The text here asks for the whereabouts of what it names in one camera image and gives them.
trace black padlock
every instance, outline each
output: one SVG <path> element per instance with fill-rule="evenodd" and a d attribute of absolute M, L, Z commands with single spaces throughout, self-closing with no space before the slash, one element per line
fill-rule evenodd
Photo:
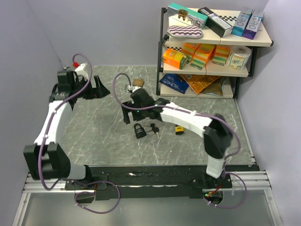
<path fill-rule="evenodd" d="M 146 136 L 145 130 L 143 129 L 143 127 L 142 127 L 139 123 L 136 123 L 136 124 L 134 125 L 134 129 L 135 129 L 135 134 L 136 134 L 136 138 L 137 138 L 137 139 Z"/>

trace gray wall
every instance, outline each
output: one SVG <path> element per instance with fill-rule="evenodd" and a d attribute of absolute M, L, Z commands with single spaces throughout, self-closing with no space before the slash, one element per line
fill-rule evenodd
<path fill-rule="evenodd" d="M 155 65 L 160 13 L 171 0 L 27 0 L 63 65 L 76 52 L 94 65 Z M 268 0 L 175 0 L 191 8 L 264 9 Z"/>
<path fill-rule="evenodd" d="M 8 226 L 28 172 L 23 148 L 40 132 L 62 66 L 26 1 L 2 1 L 0 21 L 0 225 Z"/>
<path fill-rule="evenodd" d="M 266 169 L 285 226 L 300 225 L 300 1 L 269 1 L 264 25 L 275 44 L 262 48 L 254 79 L 238 100 L 252 149 Z M 279 15 L 293 15 L 293 21 Z"/>

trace toilet paper roll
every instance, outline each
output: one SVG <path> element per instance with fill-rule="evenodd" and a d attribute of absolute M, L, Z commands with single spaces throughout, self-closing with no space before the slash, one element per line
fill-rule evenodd
<path fill-rule="evenodd" d="M 251 50 L 246 46 L 231 46 L 227 66 L 234 70 L 242 70 L 251 54 Z"/>

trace table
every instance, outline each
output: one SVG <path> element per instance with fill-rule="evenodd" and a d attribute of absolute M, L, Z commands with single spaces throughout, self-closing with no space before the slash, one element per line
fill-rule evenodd
<path fill-rule="evenodd" d="M 119 73 L 127 73 L 131 80 L 143 78 L 144 88 L 154 98 L 156 96 L 155 66 L 96 66 L 93 74 L 99 75 L 107 89 L 112 90 L 112 80 Z M 127 79 L 120 77 L 116 91 L 122 102 L 130 100 L 124 91 Z M 164 97 L 177 105 L 197 112 L 224 116 L 228 124 L 235 129 L 242 149 L 233 156 L 228 164 L 248 165 L 250 153 L 243 132 L 237 106 L 234 99 Z M 108 95 L 102 99 L 79 99 L 75 104 L 70 121 L 61 142 L 63 150 L 71 162 L 88 165 L 184 165 L 207 164 L 207 154 L 203 139 L 185 129 L 185 133 L 176 136 L 174 125 L 145 119 L 139 123 L 147 131 L 151 123 L 159 127 L 159 138 L 149 133 L 146 137 L 136 139 L 134 123 L 126 125 L 120 105 Z M 237 149 L 237 142 L 232 141 L 229 153 Z"/>

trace black box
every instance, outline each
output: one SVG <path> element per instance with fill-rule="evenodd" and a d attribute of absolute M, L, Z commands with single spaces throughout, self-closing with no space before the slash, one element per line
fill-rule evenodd
<path fill-rule="evenodd" d="M 233 26 L 220 18 L 217 14 L 212 12 L 207 7 L 200 8 L 198 10 L 199 13 L 208 16 L 206 21 L 206 26 L 209 27 L 212 31 L 218 34 L 221 38 L 227 37 L 231 35 L 233 30 Z"/>

